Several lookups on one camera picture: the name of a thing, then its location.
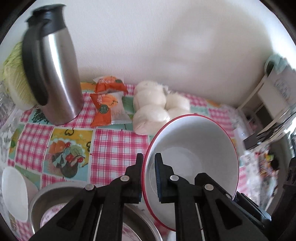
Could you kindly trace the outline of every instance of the orange and white package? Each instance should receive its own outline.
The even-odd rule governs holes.
[[[123,107],[123,91],[108,94],[90,94],[90,96],[97,110],[91,127],[132,122]]]
[[[127,94],[127,87],[124,85],[123,81],[114,76],[103,76],[94,79],[96,82],[95,93],[106,94],[116,91],[123,91]]]

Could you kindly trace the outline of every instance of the white wall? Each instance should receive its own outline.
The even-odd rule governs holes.
[[[296,47],[259,0],[37,0],[0,45],[0,63],[22,39],[32,9],[64,3],[82,81],[103,74],[153,79],[238,105],[274,52],[296,67]]]

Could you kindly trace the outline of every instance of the green round label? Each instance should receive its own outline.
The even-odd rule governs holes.
[[[102,114],[106,114],[108,112],[109,108],[106,104],[101,105],[99,112]]]

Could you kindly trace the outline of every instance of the screw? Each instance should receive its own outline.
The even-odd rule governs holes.
[[[208,191],[213,191],[214,190],[214,187],[212,184],[206,184],[205,185],[205,189],[208,190]]]
[[[87,191],[91,191],[91,190],[93,190],[94,189],[94,184],[87,184],[86,186],[85,186],[85,189],[87,190]]]
[[[120,180],[122,180],[123,182],[127,182],[129,180],[129,176],[126,176],[126,175],[121,176]]]
[[[179,180],[179,177],[178,177],[177,175],[171,175],[171,176],[170,176],[170,179],[171,179],[172,181],[178,181],[178,180]]]

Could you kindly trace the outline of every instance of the tablecloth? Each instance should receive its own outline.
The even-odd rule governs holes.
[[[38,108],[31,109],[22,114],[11,137],[5,164],[17,168],[39,189],[62,181],[107,185],[123,175],[126,167],[135,163],[137,153],[145,155],[153,138],[135,134],[132,124],[91,128],[90,124],[96,113],[90,98],[94,86],[84,83],[81,87],[84,106],[74,120],[55,126],[48,122]],[[123,104],[132,118],[134,86],[127,84],[127,88],[128,94],[123,97]],[[181,94],[190,99],[192,113],[205,115],[216,121],[235,144],[229,107],[194,95]],[[73,159],[73,152],[82,159],[81,162],[75,160],[72,166],[68,160]],[[240,167],[239,192],[248,192],[246,181],[245,167]],[[138,206],[153,219],[143,200]],[[29,223],[20,222],[10,214],[8,216],[9,220],[6,221],[16,237],[21,241],[27,241],[32,235]],[[162,235],[168,233],[159,223],[154,223]]]

